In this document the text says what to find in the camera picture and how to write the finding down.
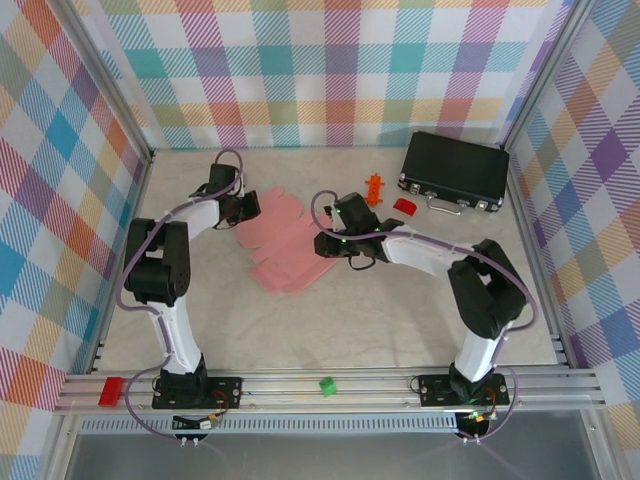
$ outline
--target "white mat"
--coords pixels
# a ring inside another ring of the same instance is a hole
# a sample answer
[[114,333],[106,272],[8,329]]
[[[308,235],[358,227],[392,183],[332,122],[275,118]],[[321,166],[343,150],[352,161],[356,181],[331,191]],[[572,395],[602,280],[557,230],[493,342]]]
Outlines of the white mat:
[[[352,191],[366,194],[364,182],[377,172],[386,183],[381,190],[384,203],[374,209],[380,220],[395,217],[456,242],[493,238],[525,284],[535,288],[508,202],[496,214],[468,210],[454,217],[429,211],[424,197],[401,192],[396,186],[405,149],[241,153],[249,189],[262,193],[283,185],[305,205],[321,189],[335,190],[340,196]],[[158,218],[185,201],[208,179],[214,155],[204,151],[159,154],[141,216]],[[223,162],[233,161],[233,155],[223,157]],[[414,217],[392,208],[401,196],[418,204]],[[355,272],[344,260],[303,292],[268,294],[249,276],[251,266],[249,250],[237,243],[231,231],[204,232],[191,244],[187,302],[192,329],[209,368],[446,366],[462,345],[466,328],[447,278],[380,262]],[[521,321],[530,315],[527,307]],[[134,370],[159,363],[161,358],[150,320],[116,308],[100,369]],[[556,363],[545,320],[513,335],[499,360],[512,365]]]

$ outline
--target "plaid wall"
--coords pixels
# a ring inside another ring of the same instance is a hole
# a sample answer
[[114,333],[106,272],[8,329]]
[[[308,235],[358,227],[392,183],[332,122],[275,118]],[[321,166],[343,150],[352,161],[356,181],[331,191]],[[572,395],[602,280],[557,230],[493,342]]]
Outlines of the plaid wall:
[[206,148],[495,142],[572,1],[75,4],[150,143]]
[[640,478],[640,0],[600,1],[515,153],[578,361]]
[[0,0],[0,479],[86,356],[142,161],[44,0]]

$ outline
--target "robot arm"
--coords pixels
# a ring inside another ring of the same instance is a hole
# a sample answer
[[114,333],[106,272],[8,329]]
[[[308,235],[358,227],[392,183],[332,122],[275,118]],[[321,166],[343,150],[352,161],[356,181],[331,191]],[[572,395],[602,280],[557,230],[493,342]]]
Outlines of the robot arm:
[[[320,233],[315,239],[316,253],[324,257],[364,255],[373,262],[408,265],[434,276],[449,277],[458,311],[468,331],[462,349],[450,366],[450,388],[462,403],[483,393],[493,373],[493,360],[500,338],[526,305],[523,293],[494,268],[451,248],[414,238],[418,233],[402,222],[380,222],[366,202],[352,193],[325,208],[334,222],[334,231],[345,236],[373,232],[395,232],[375,238],[350,241]],[[458,245],[497,262],[519,279],[513,265],[496,242]]]
[[[228,187],[240,175],[236,167],[214,163],[209,181],[191,196],[207,197]],[[186,306],[186,293],[191,280],[189,243],[199,234],[225,222],[229,227],[250,220],[260,213],[255,191],[245,194],[243,179],[234,193],[214,200],[202,200],[176,214],[160,228],[125,280],[125,288],[136,301],[153,307],[160,313],[172,348],[168,363],[156,382],[154,408],[197,408],[207,406],[210,393],[222,387],[207,377],[202,352],[198,348]],[[125,265],[129,264],[156,221],[136,218],[129,226],[125,249]],[[149,314],[160,344],[164,335],[157,315]],[[230,404],[237,403],[237,395],[229,392]]]

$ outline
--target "orange toy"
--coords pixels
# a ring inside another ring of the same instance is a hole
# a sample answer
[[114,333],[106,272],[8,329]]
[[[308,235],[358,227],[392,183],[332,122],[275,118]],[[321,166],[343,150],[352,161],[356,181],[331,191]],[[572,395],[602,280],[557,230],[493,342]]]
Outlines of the orange toy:
[[367,194],[367,198],[365,200],[367,202],[367,205],[369,205],[370,207],[375,207],[379,203],[382,203],[382,199],[380,198],[380,187],[383,186],[384,183],[381,182],[381,180],[382,177],[375,173],[371,175],[371,178],[369,180],[364,182],[369,185],[369,193]]

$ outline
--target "black briefcase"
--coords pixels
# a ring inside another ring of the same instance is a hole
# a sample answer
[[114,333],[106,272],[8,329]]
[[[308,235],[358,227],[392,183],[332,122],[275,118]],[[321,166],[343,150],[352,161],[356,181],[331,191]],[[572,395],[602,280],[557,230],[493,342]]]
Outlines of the black briefcase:
[[[459,215],[465,207],[495,212],[504,203],[509,154],[504,150],[415,132],[398,186],[425,195],[435,210]],[[434,205],[452,202],[453,208]]]

